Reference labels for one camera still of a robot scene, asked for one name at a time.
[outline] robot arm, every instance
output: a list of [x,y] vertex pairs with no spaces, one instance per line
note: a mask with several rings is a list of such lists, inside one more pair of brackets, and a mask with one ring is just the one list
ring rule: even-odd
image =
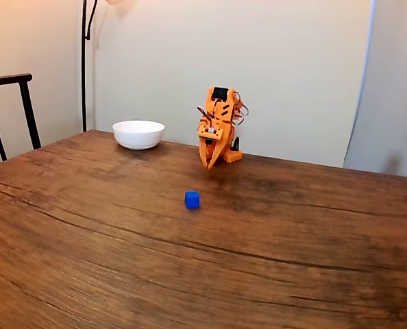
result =
[[197,129],[199,155],[203,165],[211,169],[221,156],[228,163],[240,160],[243,153],[238,150],[238,138],[232,145],[235,120],[242,119],[239,123],[241,124],[243,116],[248,114],[241,112],[245,105],[240,95],[232,88],[212,87],[208,92],[205,107],[206,110],[197,108],[203,115]]

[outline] black chair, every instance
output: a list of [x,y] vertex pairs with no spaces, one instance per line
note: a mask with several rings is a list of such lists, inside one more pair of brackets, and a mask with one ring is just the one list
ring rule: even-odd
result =
[[[5,77],[0,77],[0,86],[5,84],[19,84],[21,90],[21,97],[23,99],[25,118],[27,119],[28,130],[30,133],[30,138],[32,140],[32,145],[34,149],[40,147],[40,140],[38,134],[38,128],[36,127],[36,122],[34,120],[32,101],[30,99],[30,93],[28,91],[28,81],[31,81],[33,76],[29,73],[18,74],[18,75],[8,75]],[[4,146],[0,137],[0,154],[3,161],[7,160],[5,155]]]

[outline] blue block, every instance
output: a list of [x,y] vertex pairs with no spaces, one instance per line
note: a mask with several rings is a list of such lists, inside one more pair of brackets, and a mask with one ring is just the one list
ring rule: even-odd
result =
[[197,191],[185,192],[185,206],[187,209],[196,209],[199,207],[199,193]]

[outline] table surface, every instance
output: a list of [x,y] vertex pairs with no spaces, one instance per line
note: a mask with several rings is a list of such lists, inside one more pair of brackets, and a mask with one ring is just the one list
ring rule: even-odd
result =
[[0,163],[2,328],[407,328],[407,178],[96,131],[29,152]]

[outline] white wall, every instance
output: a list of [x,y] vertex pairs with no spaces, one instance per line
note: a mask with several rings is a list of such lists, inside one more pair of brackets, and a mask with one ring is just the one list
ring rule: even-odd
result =
[[151,119],[197,144],[210,86],[233,87],[251,114],[252,154],[342,166],[358,102],[367,0],[99,2],[95,120]]
[[[78,2],[0,0],[0,75],[33,75],[29,89],[43,145],[82,126]],[[32,149],[18,85],[0,87],[0,134],[8,157]]]
[[365,85],[345,167],[407,176],[407,0],[375,5]]

